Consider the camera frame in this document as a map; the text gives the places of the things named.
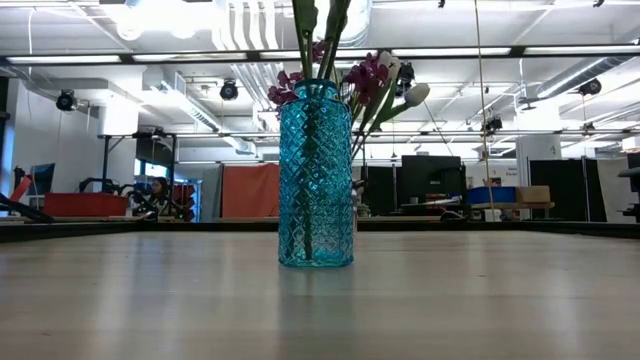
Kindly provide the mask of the purple orchid spray green blades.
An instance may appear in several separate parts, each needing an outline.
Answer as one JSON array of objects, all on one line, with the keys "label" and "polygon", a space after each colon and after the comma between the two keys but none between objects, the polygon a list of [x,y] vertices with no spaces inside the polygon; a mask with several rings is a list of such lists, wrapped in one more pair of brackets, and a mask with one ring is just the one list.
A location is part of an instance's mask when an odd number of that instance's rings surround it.
[{"label": "purple orchid spray green blades", "polygon": [[390,65],[380,62],[368,53],[365,60],[340,70],[335,65],[326,66],[322,75],[328,75],[337,88],[337,99],[351,111],[355,121],[368,105],[371,105],[390,82]]}]

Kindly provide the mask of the silver ventilation duct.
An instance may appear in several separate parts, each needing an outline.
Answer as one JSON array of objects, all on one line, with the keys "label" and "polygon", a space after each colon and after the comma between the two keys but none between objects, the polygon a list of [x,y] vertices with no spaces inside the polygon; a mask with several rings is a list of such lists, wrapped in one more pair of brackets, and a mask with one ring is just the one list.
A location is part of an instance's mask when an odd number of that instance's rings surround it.
[{"label": "silver ventilation duct", "polygon": [[632,59],[633,56],[611,56],[597,60],[583,60],[539,85],[536,89],[536,97],[547,99],[558,96]]}]

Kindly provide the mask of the blue screen monitor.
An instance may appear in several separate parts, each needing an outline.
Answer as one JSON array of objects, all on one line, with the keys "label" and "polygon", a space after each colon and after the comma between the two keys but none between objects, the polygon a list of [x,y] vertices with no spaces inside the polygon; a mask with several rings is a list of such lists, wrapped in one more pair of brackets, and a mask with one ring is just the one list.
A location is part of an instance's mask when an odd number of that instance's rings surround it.
[{"label": "blue screen monitor", "polygon": [[32,182],[28,189],[28,195],[39,196],[50,192],[53,183],[54,171],[54,163],[32,166],[29,172]]}]

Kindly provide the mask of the person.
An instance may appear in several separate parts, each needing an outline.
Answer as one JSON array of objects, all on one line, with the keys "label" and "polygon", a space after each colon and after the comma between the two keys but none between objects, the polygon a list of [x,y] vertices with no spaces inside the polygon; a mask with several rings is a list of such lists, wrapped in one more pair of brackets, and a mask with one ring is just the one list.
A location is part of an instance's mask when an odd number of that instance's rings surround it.
[{"label": "person", "polygon": [[160,216],[170,216],[169,185],[164,177],[155,177],[151,182],[151,195],[148,201]]}]

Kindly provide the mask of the black equipment mount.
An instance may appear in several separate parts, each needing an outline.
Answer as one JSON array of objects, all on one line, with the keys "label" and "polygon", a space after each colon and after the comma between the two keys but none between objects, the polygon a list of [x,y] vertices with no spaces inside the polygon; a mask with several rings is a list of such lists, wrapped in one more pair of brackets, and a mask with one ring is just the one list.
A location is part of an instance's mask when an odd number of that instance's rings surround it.
[{"label": "black equipment mount", "polygon": [[630,168],[621,171],[618,176],[620,178],[628,178],[632,187],[632,192],[636,193],[638,200],[632,206],[623,211],[623,215],[634,217],[635,221],[640,224],[640,167]]}]

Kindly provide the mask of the red flat strip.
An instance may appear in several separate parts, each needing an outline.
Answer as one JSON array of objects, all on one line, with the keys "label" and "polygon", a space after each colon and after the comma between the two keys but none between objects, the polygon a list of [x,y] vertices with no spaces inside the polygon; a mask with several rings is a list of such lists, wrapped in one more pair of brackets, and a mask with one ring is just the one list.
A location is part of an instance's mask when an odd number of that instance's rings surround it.
[{"label": "red flat strip", "polygon": [[24,176],[19,182],[19,184],[16,186],[16,188],[14,189],[14,192],[12,193],[10,200],[14,202],[19,202],[20,199],[28,192],[31,186],[31,183],[32,183],[31,177],[29,175]]}]

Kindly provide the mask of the white artificial tulip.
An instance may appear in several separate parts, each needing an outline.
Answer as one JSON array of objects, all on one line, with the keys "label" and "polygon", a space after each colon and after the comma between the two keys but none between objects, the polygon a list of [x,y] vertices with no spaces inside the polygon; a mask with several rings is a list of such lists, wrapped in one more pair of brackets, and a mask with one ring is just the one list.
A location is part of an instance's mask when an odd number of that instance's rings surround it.
[{"label": "white artificial tulip", "polygon": [[362,121],[354,138],[351,150],[351,159],[356,158],[357,153],[364,149],[365,142],[376,132],[381,131],[381,125],[410,108],[422,104],[428,97],[431,89],[427,83],[417,83],[404,92],[403,102],[395,105],[397,83],[390,82],[382,89],[382,93],[375,102],[367,107]]}]

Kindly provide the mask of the brown cardboard box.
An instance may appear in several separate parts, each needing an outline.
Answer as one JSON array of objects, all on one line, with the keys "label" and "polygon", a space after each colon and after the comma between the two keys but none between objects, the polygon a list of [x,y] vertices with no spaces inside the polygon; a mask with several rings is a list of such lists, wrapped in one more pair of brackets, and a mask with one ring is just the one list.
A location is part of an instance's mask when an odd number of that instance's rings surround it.
[{"label": "brown cardboard box", "polygon": [[516,201],[533,204],[550,203],[550,188],[546,185],[519,186],[516,188]]}]

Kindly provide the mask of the white ventilation duct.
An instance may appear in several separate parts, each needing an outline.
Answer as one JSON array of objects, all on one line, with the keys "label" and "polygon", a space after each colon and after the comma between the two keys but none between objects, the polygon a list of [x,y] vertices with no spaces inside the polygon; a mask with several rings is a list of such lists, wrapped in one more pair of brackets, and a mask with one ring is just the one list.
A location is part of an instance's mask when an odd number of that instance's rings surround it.
[{"label": "white ventilation duct", "polygon": [[[314,41],[324,39],[332,1],[333,0],[314,1],[314,5],[318,9],[317,24],[313,33]],[[372,4],[372,0],[350,0],[347,11],[347,22],[340,37],[340,48],[361,47],[365,43],[370,27]]]}]

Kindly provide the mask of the purple artificial flower spray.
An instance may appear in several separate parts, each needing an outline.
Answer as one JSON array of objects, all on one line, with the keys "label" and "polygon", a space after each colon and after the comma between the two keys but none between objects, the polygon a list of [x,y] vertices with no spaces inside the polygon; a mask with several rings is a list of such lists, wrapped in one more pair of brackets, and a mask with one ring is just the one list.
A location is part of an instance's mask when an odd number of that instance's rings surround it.
[{"label": "purple artificial flower spray", "polygon": [[277,107],[297,99],[295,86],[304,79],[302,72],[286,73],[284,70],[277,74],[277,84],[268,90],[268,99]]}]

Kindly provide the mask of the dark purple artificial tulip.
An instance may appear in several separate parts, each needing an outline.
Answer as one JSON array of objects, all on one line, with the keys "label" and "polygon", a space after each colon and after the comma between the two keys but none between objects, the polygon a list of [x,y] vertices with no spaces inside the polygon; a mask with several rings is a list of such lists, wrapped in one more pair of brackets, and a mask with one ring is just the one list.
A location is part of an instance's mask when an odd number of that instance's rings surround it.
[{"label": "dark purple artificial tulip", "polygon": [[334,64],[341,34],[347,23],[350,4],[351,0],[330,0],[324,36],[325,51],[318,72],[319,78],[330,78],[330,68]]}]

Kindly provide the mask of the blue patterned glass vase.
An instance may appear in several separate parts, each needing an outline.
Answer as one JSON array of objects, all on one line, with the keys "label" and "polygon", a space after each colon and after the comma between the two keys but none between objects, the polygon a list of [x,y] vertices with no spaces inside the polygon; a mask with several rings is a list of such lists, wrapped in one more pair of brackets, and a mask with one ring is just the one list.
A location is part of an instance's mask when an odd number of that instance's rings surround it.
[{"label": "blue patterned glass vase", "polygon": [[281,108],[278,259],[343,267],[353,255],[351,114],[334,82],[310,79]]}]

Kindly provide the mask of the black metal frame stand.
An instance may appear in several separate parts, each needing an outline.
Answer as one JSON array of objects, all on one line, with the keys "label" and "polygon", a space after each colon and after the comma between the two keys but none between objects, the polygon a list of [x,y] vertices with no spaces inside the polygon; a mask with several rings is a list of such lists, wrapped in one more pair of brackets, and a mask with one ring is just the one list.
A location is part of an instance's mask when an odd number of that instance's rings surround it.
[{"label": "black metal frame stand", "polygon": [[155,144],[159,142],[164,142],[166,139],[171,140],[170,145],[165,145],[168,152],[170,153],[170,161],[166,165],[168,177],[166,180],[168,181],[166,189],[164,191],[165,194],[165,207],[161,210],[156,210],[157,216],[160,216],[163,212],[166,212],[168,216],[176,215],[179,206],[174,202],[174,185],[175,185],[175,165],[177,163],[177,135],[175,133],[165,133],[163,130],[156,129],[153,132],[141,132],[137,131],[132,134],[126,135],[108,135],[103,134],[98,136],[99,139],[104,140],[104,151],[103,151],[103,161],[102,161],[102,176],[101,182],[103,183],[102,188],[105,189],[105,183],[108,175],[108,167],[109,167],[109,154],[124,140],[145,140],[152,144],[152,159],[155,159]]}]

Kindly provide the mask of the orange partition panel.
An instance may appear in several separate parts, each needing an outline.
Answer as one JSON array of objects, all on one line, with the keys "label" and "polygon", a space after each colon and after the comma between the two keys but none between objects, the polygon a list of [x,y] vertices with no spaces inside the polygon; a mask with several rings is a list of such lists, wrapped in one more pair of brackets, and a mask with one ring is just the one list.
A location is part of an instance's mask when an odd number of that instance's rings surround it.
[{"label": "orange partition panel", "polygon": [[225,166],[222,177],[223,218],[279,216],[279,166]]}]

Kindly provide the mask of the black slanted bar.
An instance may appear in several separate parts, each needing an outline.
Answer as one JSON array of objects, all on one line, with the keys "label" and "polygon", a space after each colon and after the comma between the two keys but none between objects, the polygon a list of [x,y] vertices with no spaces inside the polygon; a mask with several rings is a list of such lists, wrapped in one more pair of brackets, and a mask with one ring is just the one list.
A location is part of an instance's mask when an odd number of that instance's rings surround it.
[{"label": "black slanted bar", "polygon": [[36,223],[53,223],[55,219],[38,209],[29,207],[21,202],[11,200],[0,193],[0,211],[17,212],[21,216]]}]

